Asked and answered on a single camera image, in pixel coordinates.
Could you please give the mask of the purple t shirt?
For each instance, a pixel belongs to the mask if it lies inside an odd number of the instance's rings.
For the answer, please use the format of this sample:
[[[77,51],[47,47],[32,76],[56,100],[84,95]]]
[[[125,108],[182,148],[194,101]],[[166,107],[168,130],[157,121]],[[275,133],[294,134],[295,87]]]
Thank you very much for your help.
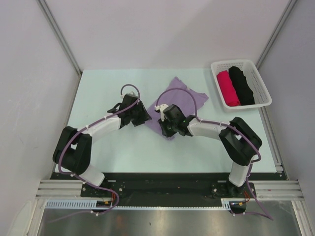
[[[209,97],[205,93],[195,92],[191,88],[188,88],[188,86],[185,83],[183,83],[178,77],[175,77],[170,82],[170,84],[166,90],[173,89],[173,88],[181,88],[184,90],[188,90],[193,95],[193,97],[195,98],[196,107],[198,110],[200,108],[202,108],[203,105],[205,104],[205,102],[209,99]],[[149,129],[151,129],[153,132],[160,135],[162,138],[170,140],[170,141],[174,140],[177,134],[175,134],[174,136],[172,136],[170,138],[167,138],[167,137],[163,136],[163,134],[162,134],[162,129],[158,123],[158,120],[161,118],[161,116],[160,116],[160,113],[157,113],[155,111],[156,103],[157,103],[157,100],[155,100],[152,103],[152,105],[149,108],[147,108],[147,112],[152,119],[149,121],[146,121],[145,125]],[[167,92],[158,100],[158,105],[161,105],[161,104],[167,104],[167,105],[175,104],[175,105],[177,105],[186,117],[189,115],[193,115],[195,113],[193,99],[191,98],[191,96],[188,93],[186,93],[182,90],[172,90],[172,91]]]

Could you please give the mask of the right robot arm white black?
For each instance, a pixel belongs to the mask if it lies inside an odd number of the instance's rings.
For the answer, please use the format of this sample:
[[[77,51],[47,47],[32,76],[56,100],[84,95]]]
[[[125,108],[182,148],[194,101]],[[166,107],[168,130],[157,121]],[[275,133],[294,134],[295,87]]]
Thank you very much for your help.
[[[244,183],[249,176],[253,157],[257,155],[262,140],[240,117],[235,117],[228,124],[202,120],[197,116],[185,116],[181,109],[172,104],[155,106],[160,114],[158,123],[162,135],[171,138],[175,134],[182,136],[200,136],[222,142],[233,161],[228,177],[227,192],[232,197],[239,197],[245,191]]]

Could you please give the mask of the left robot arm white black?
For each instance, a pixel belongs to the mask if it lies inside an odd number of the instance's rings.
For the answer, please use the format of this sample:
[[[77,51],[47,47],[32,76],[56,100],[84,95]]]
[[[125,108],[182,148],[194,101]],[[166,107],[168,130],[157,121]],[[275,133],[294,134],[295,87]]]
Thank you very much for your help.
[[[102,197],[108,193],[109,185],[105,182],[105,175],[91,164],[93,143],[130,123],[136,127],[148,120],[151,117],[139,97],[132,92],[127,93],[122,102],[108,110],[108,114],[100,120],[81,130],[65,127],[55,148],[53,162],[92,184],[91,190]]]

